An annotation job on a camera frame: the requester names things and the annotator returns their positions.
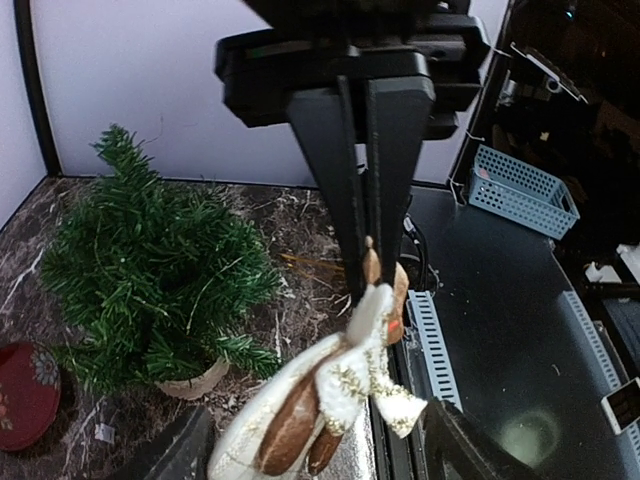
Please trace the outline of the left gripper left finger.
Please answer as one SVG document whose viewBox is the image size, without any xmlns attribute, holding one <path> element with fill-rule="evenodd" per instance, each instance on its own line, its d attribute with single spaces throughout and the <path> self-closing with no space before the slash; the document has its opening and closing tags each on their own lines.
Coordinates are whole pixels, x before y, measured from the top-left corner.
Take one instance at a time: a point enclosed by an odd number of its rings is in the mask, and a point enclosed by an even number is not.
<svg viewBox="0 0 640 480">
<path fill-rule="evenodd" d="M 333 222 L 349 292 L 360 295 L 365 214 L 348 79 L 294 92 L 286 115 Z"/>
</svg>

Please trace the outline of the small potted christmas tree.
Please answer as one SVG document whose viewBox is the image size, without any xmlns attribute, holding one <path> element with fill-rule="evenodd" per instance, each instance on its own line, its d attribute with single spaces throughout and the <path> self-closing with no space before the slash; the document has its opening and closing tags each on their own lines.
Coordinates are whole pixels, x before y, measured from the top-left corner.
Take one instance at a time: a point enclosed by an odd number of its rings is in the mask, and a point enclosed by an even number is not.
<svg viewBox="0 0 640 480">
<path fill-rule="evenodd" d="M 262 232 L 215 187 L 163 179 L 121 125 L 94 150 L 110 172 L 64 215 L 41 265 L 81 333 L 59 361 L 100 394 L 191 381 L 219 360 L 273 375 L 280 360 L 246 324 L 280 283 Z"/>
</svg>

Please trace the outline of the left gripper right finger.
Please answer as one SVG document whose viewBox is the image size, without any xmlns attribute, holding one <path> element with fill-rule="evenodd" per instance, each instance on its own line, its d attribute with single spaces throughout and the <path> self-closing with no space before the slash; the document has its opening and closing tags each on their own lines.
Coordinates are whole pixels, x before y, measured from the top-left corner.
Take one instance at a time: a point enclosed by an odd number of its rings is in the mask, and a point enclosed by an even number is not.
<svg viewBox="0 0 640 480">
<path fill-rule="evenodd" d="M 424 76 L 367 83 L 369 233 L 384 265 L 396 262 L 410 185 L 434 101 L 433 84 Z"/>
</svg>

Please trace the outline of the red floral plate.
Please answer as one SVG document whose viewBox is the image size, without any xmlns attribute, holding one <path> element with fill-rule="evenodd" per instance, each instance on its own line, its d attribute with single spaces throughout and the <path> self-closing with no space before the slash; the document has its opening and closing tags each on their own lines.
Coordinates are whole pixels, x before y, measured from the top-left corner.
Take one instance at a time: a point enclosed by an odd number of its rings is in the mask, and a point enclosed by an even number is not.
<svg viewBox="0 0 640 480">
<path fill-rule="evenodd" d="M 34 445 L 53 424 L 61 397 L 59 366 L 43 345 L 17 341 L 1 348 L 1 450 Z"/>
</svg>

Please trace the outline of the knit doll ornament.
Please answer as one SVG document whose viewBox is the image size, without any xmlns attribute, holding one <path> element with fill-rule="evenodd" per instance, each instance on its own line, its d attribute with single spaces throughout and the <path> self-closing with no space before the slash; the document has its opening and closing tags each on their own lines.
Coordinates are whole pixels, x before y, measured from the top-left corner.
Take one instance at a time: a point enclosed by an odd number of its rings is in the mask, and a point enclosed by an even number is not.
<svg viewBox="0 0 640 480">
<path fill-rule="evenodd" d="M 296 479 L 320 474 L 368 401 L 399 437 L 408 436 L 428 405 L 389 374 L 388 347 L 401 337 L 409 280 L 398 266 L 381 278 L 366 238 L 366 288 L 345 330 L 291 359 L 249 400 L 211 453 L 209 479 Z"/>
</svg>

